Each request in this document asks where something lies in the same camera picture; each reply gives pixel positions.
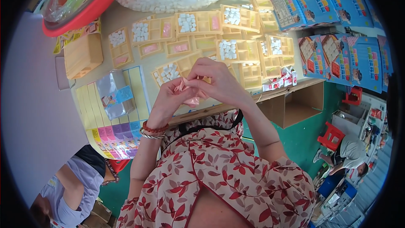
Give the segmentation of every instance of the red plastic bowl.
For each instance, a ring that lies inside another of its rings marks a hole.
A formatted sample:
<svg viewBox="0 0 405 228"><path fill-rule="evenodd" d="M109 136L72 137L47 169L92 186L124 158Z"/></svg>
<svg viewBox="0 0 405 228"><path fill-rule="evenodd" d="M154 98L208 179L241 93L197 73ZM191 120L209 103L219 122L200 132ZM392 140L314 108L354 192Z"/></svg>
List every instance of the red plastic bowl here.
<svg viewBox="0 0 405 228"><path fill-rule="evenodd" d="M79 29L99 17L114 0L87 0L78 10L60 23L42 21L42 30L48 37L57 37L69 30Z"/></svg>

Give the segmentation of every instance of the woman's hand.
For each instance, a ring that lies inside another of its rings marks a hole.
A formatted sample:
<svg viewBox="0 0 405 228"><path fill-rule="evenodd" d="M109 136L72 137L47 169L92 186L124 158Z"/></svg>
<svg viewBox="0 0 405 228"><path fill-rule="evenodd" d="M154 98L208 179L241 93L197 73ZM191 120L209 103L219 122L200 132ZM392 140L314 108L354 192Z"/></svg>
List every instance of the woman's hand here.
<svg viewBox="0 0 405 228"><path fill-rule="evenodd" d="M202 77L211 78L211 83L202 80ZM243 89L230 73L225 63L216 62L207 57L199 58L188 74L189 82L186 84L203 90L208 96L240 109L254 104L250 94Z"/></svg>
<svg viewBox="0 0 405 228"><path fill-rule="evenodd" d="M180 94L175 95L173 90L176 86L180 85L181 80L182 78L177 78L162 84L149 115L147 122L149 128L158 129L166 126L179 106L187 99L196 95L197 89L195 88L188 88Z"/></svg>

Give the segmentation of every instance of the gray shirt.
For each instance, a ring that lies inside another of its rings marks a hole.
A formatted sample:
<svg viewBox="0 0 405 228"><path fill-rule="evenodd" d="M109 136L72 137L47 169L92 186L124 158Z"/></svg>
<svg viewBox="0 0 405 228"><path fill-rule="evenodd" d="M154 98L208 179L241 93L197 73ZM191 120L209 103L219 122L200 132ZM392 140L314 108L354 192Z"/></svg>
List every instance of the gray shirt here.
<svg viewBox="0 0 405 228"><path fill-rule="evenodd" d="M340 146L340 156L345 157L344 168L357 168L366 161L365 144L356 135L347 135Z"/></svg>
<svg viewBox="0 0 405 228"><path fill-rule="evenodd" d="M63 199L65 188L54 175L40 194L47 197L52 206L53 219L61 226L74 228L90 215L100 192L103 177L79 157L73 156L66 165L84 185L84 194L77 210L72 210Z"/></svg>

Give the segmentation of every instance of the woman's right hand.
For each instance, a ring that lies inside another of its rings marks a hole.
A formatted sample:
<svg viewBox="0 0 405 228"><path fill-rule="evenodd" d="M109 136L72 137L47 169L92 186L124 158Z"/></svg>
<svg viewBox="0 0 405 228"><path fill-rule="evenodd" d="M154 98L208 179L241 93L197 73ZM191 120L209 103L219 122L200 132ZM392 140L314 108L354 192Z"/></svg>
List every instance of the woman's right hand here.
<svg viewBox="0 0 405 228"><path fill-rule="evenodd" d="M203 77L211 78L211 83L202 80ZM187 86L199 88L222 103L240 109L254 104L250 94L232 76L225 63L207 57L199 58L188 74L187 80L189 80Z"/></svg>

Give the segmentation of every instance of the sneaker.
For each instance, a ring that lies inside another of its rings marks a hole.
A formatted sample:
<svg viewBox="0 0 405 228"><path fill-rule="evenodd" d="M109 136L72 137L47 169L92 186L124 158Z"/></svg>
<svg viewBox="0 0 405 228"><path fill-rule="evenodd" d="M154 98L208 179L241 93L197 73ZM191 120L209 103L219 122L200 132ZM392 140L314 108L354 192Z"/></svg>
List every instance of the sneaker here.
<svg viewBox="0 0 405 228"><path fill-rule="evenodd" d="M331 166L328 166L328 169L324 172L324 174L322 174L322 177L321 177L321 178L326 178L326 177L328 177L328 175L329 175L329 173L331 172L331 170L332 170L332 167L331 167Z"/></svg>
<svg viewBox="0 0 405 228"><path fill-rule="evenodd" d="M312 162L316 163L318 160L320 160L321 159L321 154L322 154L322 150L318 149L318 151L315 154L315 157L313 157Z"/></svg>

